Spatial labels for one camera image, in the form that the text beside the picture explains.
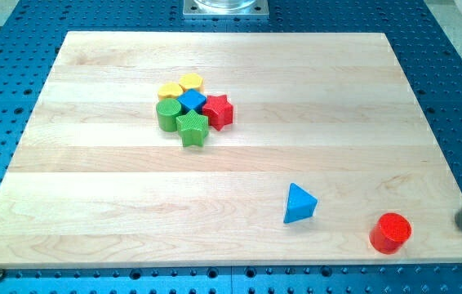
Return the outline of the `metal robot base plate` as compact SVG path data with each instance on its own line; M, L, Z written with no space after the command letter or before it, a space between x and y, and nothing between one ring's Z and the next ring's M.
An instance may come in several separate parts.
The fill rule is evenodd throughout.
M182 12L188 19L269 16L268 0L184 0Z

